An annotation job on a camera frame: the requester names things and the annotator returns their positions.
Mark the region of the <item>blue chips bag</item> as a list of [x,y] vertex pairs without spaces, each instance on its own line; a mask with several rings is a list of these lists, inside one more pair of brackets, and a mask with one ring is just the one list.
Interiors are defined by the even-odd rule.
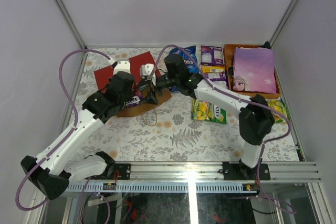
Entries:
[[184,60],[184,63],[190,73],[199,73],[198,60],[196,56],[196,45],[184,47],[184,50],[188,52],[193,59],[191,59],[186,53],[184,53],[178,48],[173,48],[172,50],[170,50],[169,55],[170,54],[179,55]]

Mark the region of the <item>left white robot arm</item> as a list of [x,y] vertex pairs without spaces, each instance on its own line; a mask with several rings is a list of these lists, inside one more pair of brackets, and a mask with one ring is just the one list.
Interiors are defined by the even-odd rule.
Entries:
[[75,119],[43,152],[36,157],[26,156],[21,166],[27,179],[34,184],[47,199],[61,196],[74,182],[88,177],[109,179],[115,174],[115,161],[104,151],[99,151],[81,161],[70,164],[81,142],[111,117],[122,111],[135,97],[137,91],[148,89],[141,103],[158,104],[155,94],[156,76],[142,74],[136,84],[132,74],[119,71],[106,86],[93,93],[76,112]]

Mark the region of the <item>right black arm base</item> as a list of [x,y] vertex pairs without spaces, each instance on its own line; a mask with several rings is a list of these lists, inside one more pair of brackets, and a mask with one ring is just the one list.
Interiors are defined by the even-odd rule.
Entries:
[[269,166],[266,163],[257,163],[254,168],[238,162],[222,162],[222,168],[217,171],[224,176],[224,180],[271,180]]

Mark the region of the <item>purple snack packet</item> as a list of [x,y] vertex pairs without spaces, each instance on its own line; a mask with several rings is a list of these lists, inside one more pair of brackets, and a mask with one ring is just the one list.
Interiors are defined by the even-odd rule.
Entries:
[[201,64],[207,66],[223,66],[224,55],[221,47],[201,46]]

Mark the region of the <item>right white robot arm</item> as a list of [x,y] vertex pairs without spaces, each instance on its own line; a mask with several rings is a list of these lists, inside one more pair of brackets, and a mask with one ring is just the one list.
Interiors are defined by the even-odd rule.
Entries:
[[156,77],[157,90],[176,87],[181,94],[209,102],[239,121],[239,135],[245,141],[236,172],[244,179],[256,179],[261,145],[274,124],[272,113],[261,95],[249,97],[224,89],[200,73],[190,73],[184,60],[176,55],[164,59],[167,73]]

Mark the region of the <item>green yellow candy packet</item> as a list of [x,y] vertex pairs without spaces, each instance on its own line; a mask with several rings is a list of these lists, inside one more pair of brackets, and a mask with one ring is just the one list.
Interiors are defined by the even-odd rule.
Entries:
[[[282,99],[278,99],[278,100],[268,99],[267,104],[270,108],[273,108],[277,112],[283,114],[288,120],[290,120],[289,111]],[[285,123],[286,122],[286,120],[282,116],[280,116],[278,113],[272,112],[272,115],[274,117],[275,123]]]

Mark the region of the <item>yellow candy bar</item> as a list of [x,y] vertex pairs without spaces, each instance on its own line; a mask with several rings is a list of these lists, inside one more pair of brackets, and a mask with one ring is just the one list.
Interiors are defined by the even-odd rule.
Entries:
[[202,65],[202,72],[203,73],[224,73],[225,72],[225,67],[224,66]]

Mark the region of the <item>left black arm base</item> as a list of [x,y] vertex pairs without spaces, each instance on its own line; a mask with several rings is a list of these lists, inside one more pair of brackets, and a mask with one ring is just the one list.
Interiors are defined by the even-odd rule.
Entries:
[[106,167],[105,179],[113,180],[129,180],[131,175],[131,164],[117,163],[112,157],[109,156]]

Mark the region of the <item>purple Fox's packet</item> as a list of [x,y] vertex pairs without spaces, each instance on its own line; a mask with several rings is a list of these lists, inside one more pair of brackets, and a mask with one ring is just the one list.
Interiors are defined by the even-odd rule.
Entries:
[[125,106],[126,107],[134,107],[134,106],[138,106],[140,105],[141,101],[142,101],[142,94],[140,91],[137,91],[133,96],[132,98],[125,103]]
[[208,78],[211,82],[215,83],[216,85],[228,89],[228,80],[226,77],[226,73],[204,73],[205,77]]

